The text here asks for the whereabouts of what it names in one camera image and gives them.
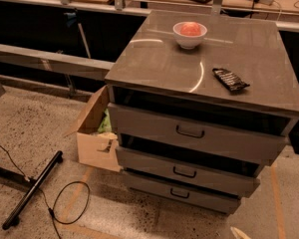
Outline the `grey drawer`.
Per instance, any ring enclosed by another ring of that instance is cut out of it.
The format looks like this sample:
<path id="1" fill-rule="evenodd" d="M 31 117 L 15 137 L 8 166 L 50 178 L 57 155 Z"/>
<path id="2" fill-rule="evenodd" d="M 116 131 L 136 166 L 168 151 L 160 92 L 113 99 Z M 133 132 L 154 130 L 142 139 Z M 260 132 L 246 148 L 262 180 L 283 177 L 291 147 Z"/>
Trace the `grey drawer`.
<path id="1" fill-rule="evenodd" d="M 116 153 L 118 164 L 124 168 L 240 197 L 249 197 L 260 184 L 254 177 L 181 162 L 121 146 L 116 148 Z"/>
<path id="2" fill-rule="evenodd" d="M 135 109 L 108 105 L 111 124 L 125 133 L 174 146 L 270 165 L 286 144 L 283 136 L 242 130 Z"/>
<path id="3" fill-rule="evenodd" d="M 240 205 L 240 200 L 234 197 L 167 182 L 130 171 L 124 171 L 123 175 L 128 188 L 217 212 L 233 214 Z"/>

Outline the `grey drawer cabinet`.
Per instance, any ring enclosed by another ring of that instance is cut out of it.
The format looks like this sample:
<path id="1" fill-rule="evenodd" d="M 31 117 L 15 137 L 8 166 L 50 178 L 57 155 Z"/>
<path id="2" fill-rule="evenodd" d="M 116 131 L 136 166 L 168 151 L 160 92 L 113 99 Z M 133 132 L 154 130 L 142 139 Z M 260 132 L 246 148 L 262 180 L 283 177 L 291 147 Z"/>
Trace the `grey drawer cabinet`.
<path id="1" fill-rule="evenodd" d="M 207 28 L 193 49 L 175 40 L 173 26 Z M 213 73 L 227 69 L 249 87 L 231 92 Z M 222 16 L 151 12 L 106 76 L 110 103 L 288 139 L 299 120 L 299 84 L 275 23 Z M 268 165 L 117 133 L 119 146 L 254 177 Z M 240 196 L 141 173 L 241 200 Z"/>

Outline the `black snack bag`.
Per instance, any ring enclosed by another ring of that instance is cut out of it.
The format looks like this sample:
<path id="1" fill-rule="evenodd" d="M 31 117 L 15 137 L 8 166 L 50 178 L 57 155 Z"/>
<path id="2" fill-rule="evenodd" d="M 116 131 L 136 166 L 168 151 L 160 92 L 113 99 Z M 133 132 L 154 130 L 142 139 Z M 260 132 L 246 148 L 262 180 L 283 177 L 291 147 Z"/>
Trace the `black snack bag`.
<path id="1" fill-rule="evenodd" d="M 212 71 L 214 76 L 231 92 L 249 87 L 249 84 L 243 82 L 236 74 L 227 69 L 214 68 Z"/>

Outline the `cardboard box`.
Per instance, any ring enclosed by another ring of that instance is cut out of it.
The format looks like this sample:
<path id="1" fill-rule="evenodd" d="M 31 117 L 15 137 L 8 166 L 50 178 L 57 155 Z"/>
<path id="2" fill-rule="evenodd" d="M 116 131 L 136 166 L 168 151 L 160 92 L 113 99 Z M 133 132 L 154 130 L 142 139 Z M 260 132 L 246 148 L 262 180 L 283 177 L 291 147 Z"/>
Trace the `cardboard box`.
<path id="1" fill-rule="evenodd" d="M 102 87 L 91 95 L 64 136 L 71 134 L 76 136 L 79 163 L 119 172 L 121 167 L 116 155 L 118 146 L 116 136 L 110 133 L 98 133 L 108 103 L 108 89 Z"/>

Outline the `green bag in box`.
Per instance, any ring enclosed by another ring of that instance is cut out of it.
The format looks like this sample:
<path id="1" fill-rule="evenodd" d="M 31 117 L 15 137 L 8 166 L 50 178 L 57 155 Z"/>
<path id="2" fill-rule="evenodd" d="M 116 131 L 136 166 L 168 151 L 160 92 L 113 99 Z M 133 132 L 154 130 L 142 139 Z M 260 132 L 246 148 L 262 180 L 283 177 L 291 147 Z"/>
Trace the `green bag in box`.
<path id="1" fill-rule="evenodd" d="M 112 125 L 110 120 L 110 113 L 108 109 L 105 109 L 103 118 L 98 127 L 98 133 L 111 132 L 111 131 L 112 131 Z"/>

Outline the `white ceramic bowl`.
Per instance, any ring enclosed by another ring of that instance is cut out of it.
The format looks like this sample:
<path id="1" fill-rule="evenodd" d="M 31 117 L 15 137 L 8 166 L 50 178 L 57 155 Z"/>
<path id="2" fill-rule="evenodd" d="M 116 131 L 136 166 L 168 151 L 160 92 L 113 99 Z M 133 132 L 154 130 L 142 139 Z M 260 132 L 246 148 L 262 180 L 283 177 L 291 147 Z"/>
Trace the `white ceramic bowl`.
<path id="1" fill-rule="evenodd" d="M 195 48 L 202 42 L 204 36 L 207 33 L 207 28 L 198 23 L 200 26 L 200 30 L 201 30 L 201 34 L 199 36 L 184 36 L 184 35 L 180 34 L 180 28 L 184 23 L 185 22 L 179 22 L 173 26 L 173 35 L 174 35 L 176 42 L 182 48 L 190 50 L 190 49 Z"/>

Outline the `red apple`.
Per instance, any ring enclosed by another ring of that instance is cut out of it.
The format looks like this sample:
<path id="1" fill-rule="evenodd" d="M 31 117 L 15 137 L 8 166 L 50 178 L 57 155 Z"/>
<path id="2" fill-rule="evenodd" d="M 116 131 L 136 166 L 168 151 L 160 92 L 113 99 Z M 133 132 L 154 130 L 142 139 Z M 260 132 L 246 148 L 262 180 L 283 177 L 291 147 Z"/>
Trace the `red apple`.
<path id="1" fill-rule="evenodd" d="M 196 22 L 185 22 L 180 28 L 180 34 L 184 36 L 199 36 L 200 26 Z"/>

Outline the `black stand leg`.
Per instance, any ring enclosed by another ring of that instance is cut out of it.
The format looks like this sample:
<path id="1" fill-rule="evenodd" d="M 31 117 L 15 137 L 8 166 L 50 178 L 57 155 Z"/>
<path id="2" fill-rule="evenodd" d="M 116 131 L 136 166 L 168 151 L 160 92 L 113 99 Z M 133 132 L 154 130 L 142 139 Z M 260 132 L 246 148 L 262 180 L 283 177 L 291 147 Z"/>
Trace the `black stand leg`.
<path id="1" fill-rule="evenodd" d="M 23 209 L 26 207 L 26 205 L 29 203 L 31 198 L 34 196 L 34 194 L 38 191 L 41 184 L 44 182 L 46 177 L 49 175 L 51 170 L 54 168 L 54 166 L 57 163 L 61 163 L 63 161 L 63 152 L 61 150 L 58 150 L 53 158 L 49 161 L 47 166 L 44 168 L 44 170 L 41 172 L 39 177 L 35 180 L 34 183 L 31 184 L 30 188 L 26 192 L 26 194 L 21 198 L 19 203 L 16 205 L 16 207 L 13 209 L 11 214 L 8 216 L 8 218 L 5 220 L 5 222 L 2 225 L 3 230 L 8 230 L 12 226 L 16 226 L 19 224 L 19 215 L 23 211 Z"/>

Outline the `grey metal rail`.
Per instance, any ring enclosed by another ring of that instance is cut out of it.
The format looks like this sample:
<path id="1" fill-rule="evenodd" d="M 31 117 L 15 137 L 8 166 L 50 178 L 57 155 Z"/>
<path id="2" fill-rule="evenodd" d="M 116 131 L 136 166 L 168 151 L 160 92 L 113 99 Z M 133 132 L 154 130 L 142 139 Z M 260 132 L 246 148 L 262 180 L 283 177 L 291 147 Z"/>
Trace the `grey metal rail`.
<path id="1" fill-rule="evenodd" d="M 51 53 L 0 44 L 0 62 L 37 70 L 67 74 L 102 81 L 114 65 L 59 53 Z"/>

